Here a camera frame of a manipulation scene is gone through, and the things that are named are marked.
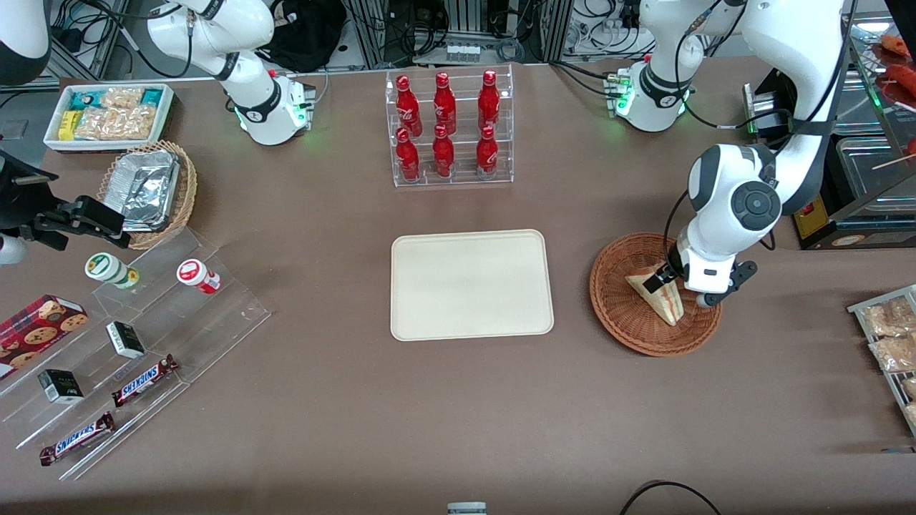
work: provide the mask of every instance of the table surface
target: table surface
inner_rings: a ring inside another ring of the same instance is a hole
[[[768,71],[710,60],[692,106],[738,120],[741,85]],[[659,231],[695,158],[746,135],[686,116],[640,133],[553,68],[514,73],[516,182],[436,192],[392,186],[383,72],[334,75],[312,131],[276,148],[239,130],[218,83],[174,82],[168,136],[200,176],[191,226],[275,315],[79,481],[53,479],[0,427],[0,511],[429,514],[480,499],[494,515],[607,513],[659,478],[725,513],[913,510],[916,456],[878,453],[912,439],[845,311],[914,282],[912,251],[802,253],[784,219],[777,251],[742,255],[760,272],[710,342],[638,355],[592,312],[592,262],[615,238]],[[111,160],[49,152],[45,168],[72,198],[94,193]],[[391,336],[397,237],[526,228],[547,242],[551,332]],[[43,293],[85,297],[97,283],[82,263],[111,247],[31,249],[0,268],[0,313]],[[644,504],[703,513],[673,493]]]

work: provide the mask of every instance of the red cookie box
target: red cookie box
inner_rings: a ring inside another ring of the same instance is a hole
[[[88,321],[79,304],[44,295],[0,323],[0,379]]]

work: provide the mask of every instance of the red bottle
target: red bottle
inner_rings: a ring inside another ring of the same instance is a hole
[[[410,90],[410,80],[401,75],[395,80],[398,86],[398,118],[401,125],[410,131],[413,137],[420,137],[423,134],[423,124],[420,121],[420,103],[417,102],[417,95]]]
[[[401,175],[404,181],[416,182],[420,180],[420,156],[417,154],[417,148],[410,141],[410,133],[404,127],[398,127],[395,133],[398,138],[398,145],[395,147],[395,153],[398,154],[398,163],[401,168]]]
[[[496,88],[496,72],[484,71],[484,87],[477,97],[477,124],[481,130],[487,125],[496,126],[499,121],[499,91]]]
[[[436,173],[443,179],[452,177],[455,147],[449,139],[449,131],[445,124],[436,126],[436,140],[432,142],[432,155],[436,158]]]
[[[436,123],[445,125],[449,134],[458,130],[458,113],[455,108],[455,93],[449,87],[449,74],[436,73],[436,96],[432,99],[436,109]]]
[[[499,147],[493,139],[493,126],[481,129],[480,136],[477,142],[477,177],[489,181],[496,175],[496,153]]]

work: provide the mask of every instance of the round wicker basket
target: round wicker basket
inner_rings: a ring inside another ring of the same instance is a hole
[[[157,141],[156,143],[144,145],[142,147],[131,148],[128,154],[139,154],[143,152],[152,152],[154,150],[168,150],[174,152],[181,159],[181,168],[179,170],[178,185],[175,187],[175,200],[172,203],[171,213],[169,214],[169,225],[158,233],[131,233],[130,248],[134,250],[147,250],[154,246],[168,234],[181,229],[191,219],[191,212],[194,210],[194,195],[197,194],[197,171],[194,169],[194,163],[188,158],[178,145],[170,141]],[[112,178],[112,172],[115,170],[115,164],[108,167],[102,179],[102,186],[96,200],[101,201],[105,192],[108,190],[108,181]]]
[[[620,343],[649,356],[679,356],[693,352],[715,333],[722,304],[712,309],[696,303],[696,292],[677,279],[684,316],[667,325],[627,283],[635,268],[653,267],[664,259],[661,235],[635,233],[605,247],[592,267],[589,292],[601,324]]]

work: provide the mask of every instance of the white storage bin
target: white storage bin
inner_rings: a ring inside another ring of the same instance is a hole
[[[156,118],[153,120],[153,128],[149,131],[147,139],[109,139],[105,141],[92,140],[61,140],[58,139],[58,129],[60,129],[60,120],[64,111],[71,105],[71,100],[75,93],[84,93],[87,91],[97,91],[110,87],[119,88],[143,88],[147,90],[162,90],[162,96],[159,98],[159,105],[156,108]],[[163,83],[142,83],[131,82],[117,84],[80,84],[67,86],[60,92],[57,107],[54,109],[54,116],[48,124],[48,130],[45,131],[45,145],[48,148],[58,152],[103,152],[106,150],[126,150],[128,148],[139,147],[147,143],[159,141],[162,129],[166,124],[166,118],[169,117],[169,108],[174,93],[171,88]]]

